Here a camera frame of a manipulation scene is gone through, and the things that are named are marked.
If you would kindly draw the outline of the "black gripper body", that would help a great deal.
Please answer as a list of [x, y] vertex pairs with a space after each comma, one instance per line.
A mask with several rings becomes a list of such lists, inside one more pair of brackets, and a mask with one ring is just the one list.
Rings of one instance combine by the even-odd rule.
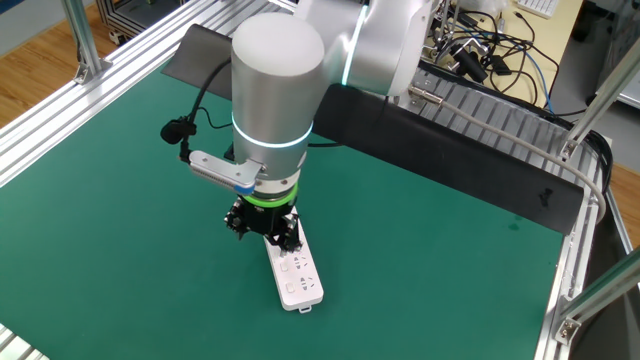
[[292, 213], [295, 200], [275, 207], [256, 205], [250, 202], [248, 197], [241, 197], [240, 201], [242, 203], [240, 225], [244, 232], [275, 236], [292, 225], [288, 216]]

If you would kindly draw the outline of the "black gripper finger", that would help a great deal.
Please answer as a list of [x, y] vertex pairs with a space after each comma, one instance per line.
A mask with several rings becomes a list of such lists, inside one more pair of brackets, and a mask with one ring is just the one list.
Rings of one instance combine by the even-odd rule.
[[233, 203], [230, 210], [224, 217], [224, 222], [227, 228], [237, 235], [238, 240], [241, 240], [249, 231], [249, 227], [244, 216], [244, 211], [244, 203], [240, 199], [238, 199]]
[[298, 251], [302, 246], [299, 236], [299, 216], [295, 213], [283, 216], [276, 224], [272, 240], [275, 246], [285, 252]]

